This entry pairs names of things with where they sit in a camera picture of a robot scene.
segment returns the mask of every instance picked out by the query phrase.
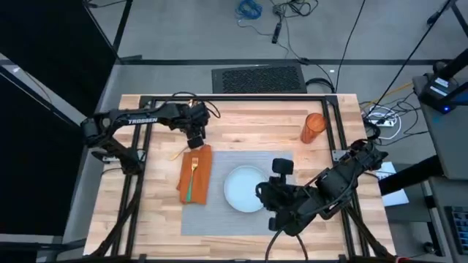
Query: white bowl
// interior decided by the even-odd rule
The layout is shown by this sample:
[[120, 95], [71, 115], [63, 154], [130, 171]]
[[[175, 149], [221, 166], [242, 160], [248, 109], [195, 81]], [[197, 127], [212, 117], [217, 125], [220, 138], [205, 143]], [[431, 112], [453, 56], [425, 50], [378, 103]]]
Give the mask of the white bowl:
[[261, 169], [253, 166], [237, 167], [224, 181], [224, 196], [234, 209], [253, 213], [263, 207], [262, 202], [255, 196], [255, 186], [267, 180]]

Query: concrete floor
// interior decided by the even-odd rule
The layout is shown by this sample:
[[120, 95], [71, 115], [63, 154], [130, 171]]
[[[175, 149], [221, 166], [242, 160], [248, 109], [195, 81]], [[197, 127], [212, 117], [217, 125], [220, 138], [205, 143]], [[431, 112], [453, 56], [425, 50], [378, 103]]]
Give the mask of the concrete floor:
[[[94, 0], [94, 3], [106, 4], [112, 1]], [[277, 18], [271, 13], [271, 3], [268, 0], [257, 2], [263, 5], [262, 17], [259, 20], [243, 21], [242, 25], [254, 25], [261, 32], [272, 32]], [[321, 1], [309, 17], [289, 19], [290, 44], [294, 51], [307, 58], [341, 58], [361, 3], [361, 0]], [[346, 58], [405, 59], [427, 29], [427, 18], [442, 3], [443, 0], [367, 1]], [[258, 35], [252, 28], [236, 25], [234, 9], [237, 4], [238, 1], [219, 0], [134, 0], [118, 54], [121, 57], [143, 55], [144, 59], [284, 58], [285, 50], [272, 45], [269, 37]], [[91, 10], [110, 42], [115, 38], [124, 5], [115, 4]], [[459, 1], [458, 7], [468, 19], [468, 1]], [[279, 38], [283, 45], [287, 44], [285, 29], [283, 25]], [[454, 14], [446, 12], [413, 58], [453, 58], [467, 46], [468, 38]], [[294, 58], [291, 52], [287, 57]], [[116, 65], [102, 97], [100, 110], [117, 107], [122, 94], [171, 94], [176, 91], [210, 94], [211, 70], [237, 66], [240, 65]], [[322, 66], [336, 82], [338, 67]], [[302, 66], [302, 70], [306, 80], [325, 77], [316, 66]], [[399, 66], [343, 66], [339, 93], [357, 94], [361, 102], [376, 99], [398, 70]], [[393, 87], [410, 82], [412, 76], [430, 71], [430, 66], [407, 66]], [[468, 77], [468, 72], [460, 75]], [[308, 92], [327, 93], [328, 90], [311, 85]], [[405, 97], [409, 93], [409, 89], [400, 91], [385, 101]], [[408, 102], [418, 107], [415, 96], [410, 97]], [[414, 113], [402, 117], [403, 129], [414, 120]], [[418, 124], [412, 132], [424, 130], [427, 127], [420, 113]], [[389, 135], [395, 130], [382, 132], [383, 135]], [[405, 164], [419, 162], [435, 153], [428, 134], [414, 136], [382, 149], [389, 152], [389, 161]], [[101, 170], [102, 165], [89, 156], [77, 187], [64, 242], [86, 237]], [[423, 227], [413, 224], [391, 224], [390, 227], [399, 255], [414, 256], [422, 253], [416, 244], [428, 239], [428, 233]], [[81, 253], [72, 251], [62, 254], [61, 258], [72, 258]], [[432, 255], [418, 259], [450, 261]]]

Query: power strip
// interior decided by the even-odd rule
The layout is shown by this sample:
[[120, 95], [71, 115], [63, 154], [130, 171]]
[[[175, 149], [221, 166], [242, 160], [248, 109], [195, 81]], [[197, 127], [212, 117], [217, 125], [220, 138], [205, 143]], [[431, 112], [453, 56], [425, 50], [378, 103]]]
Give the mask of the power strip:
[[377, 123], [379, 120], [369, 120], [371, 123], [377, 125], [378, 127], [393, 127], [395, 126], [395, 121], [386, 120], [383, 123]]

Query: gold fork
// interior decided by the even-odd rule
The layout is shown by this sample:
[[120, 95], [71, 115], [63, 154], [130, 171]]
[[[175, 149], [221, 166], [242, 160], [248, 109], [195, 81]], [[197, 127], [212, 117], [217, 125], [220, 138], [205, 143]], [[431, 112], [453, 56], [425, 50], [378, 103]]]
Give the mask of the gold fork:
[[190, 184], [189, 184], [189, 190], [187, 191], [187, 196], [186, 196], [186, 201], [190, 202], [192, 201], [192, 183], [193, 183], [193, 173], [198, 167], [198, 157], [193, 157], [192, 158], [192, 174], [190, 175]]

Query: orange cup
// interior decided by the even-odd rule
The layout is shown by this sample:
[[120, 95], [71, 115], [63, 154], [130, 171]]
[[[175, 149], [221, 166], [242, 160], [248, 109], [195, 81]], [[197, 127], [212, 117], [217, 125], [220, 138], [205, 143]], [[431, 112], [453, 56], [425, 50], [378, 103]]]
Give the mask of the orange cup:
[[306, 122], [301, 132], [301, 141], [303, 143], [311, 143], [315, 137], [327, 128], [327, 122], [322, 114], [311, 113], [307, 115]]

